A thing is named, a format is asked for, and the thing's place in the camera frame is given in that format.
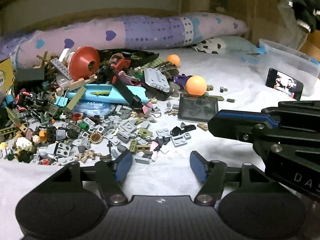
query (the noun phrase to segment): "pile of lego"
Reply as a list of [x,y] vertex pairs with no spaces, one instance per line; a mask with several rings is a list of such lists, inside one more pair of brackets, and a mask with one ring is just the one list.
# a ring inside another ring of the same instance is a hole
[[[213,87],[202,77],[179,75],[177,55],[164,61],[153,52],[82,47],[77,52],[65,49],[59,57],[48,52],[37,57],[38,66],[17,73],[10,69],[10,59],[0,63],[4,75],[14,77],[3,86],[0,158],[43,165],[85,163],[96,157],[111,161],[127,144],[136,162],[149,164],[158,152],[168,152],[169,141],[175,147],[185,145],[196,129],[182,123],[154,134],[148,127],[161,112],[153,103],[180,97],[178,104],[168,101],[164,114],[199,122],[199,128],[208,130],[206,123],[223,99],[207,94]],[[107,155],[91,149],[102,140]]]

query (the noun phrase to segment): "phone screen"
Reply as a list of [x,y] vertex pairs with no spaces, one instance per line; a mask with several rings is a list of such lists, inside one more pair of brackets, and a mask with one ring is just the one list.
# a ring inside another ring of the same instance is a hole
[[303,83],[276,70],[269,69],[266,86],[287,94],[290,98],[300,100]]

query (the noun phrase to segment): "person on screen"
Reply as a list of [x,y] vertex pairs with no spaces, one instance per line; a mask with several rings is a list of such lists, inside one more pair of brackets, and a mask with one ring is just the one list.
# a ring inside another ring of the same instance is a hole
[[285,88],[285,86],[281,84],[281,79],[282,79],[282,77],[277,75],[277,78],[276,78],[276,81],[275,81],[275,85],[273,86],[274,89],[277,89],[277,87],[281,87],[283,89]]
[[292,79],[288,79],[288,85],[286,87],[286,90],[289,91],[290,93],[295,92],[295,88],[292,86]]

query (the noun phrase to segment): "ping pong ball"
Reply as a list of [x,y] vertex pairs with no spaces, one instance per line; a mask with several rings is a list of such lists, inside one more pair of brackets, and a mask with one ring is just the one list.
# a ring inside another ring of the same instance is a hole
[[167,57],[166,61],[170,61],[172,64],[175,64],[176,67],[180,66],[180,58],[176,54],[171,54]]
[[191,95],[202,96],[207,91],[207,82],[203,77],[192,76],[186,83],[186,90]]

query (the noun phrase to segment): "polka dot pillow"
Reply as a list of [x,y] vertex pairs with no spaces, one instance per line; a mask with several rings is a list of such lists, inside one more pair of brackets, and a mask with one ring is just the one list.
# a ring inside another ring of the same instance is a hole
[[221,36],[201,41],[192,46],[198,52],[226,54],[241,51],[246,54],[259,53],[256,46],[239,36]]

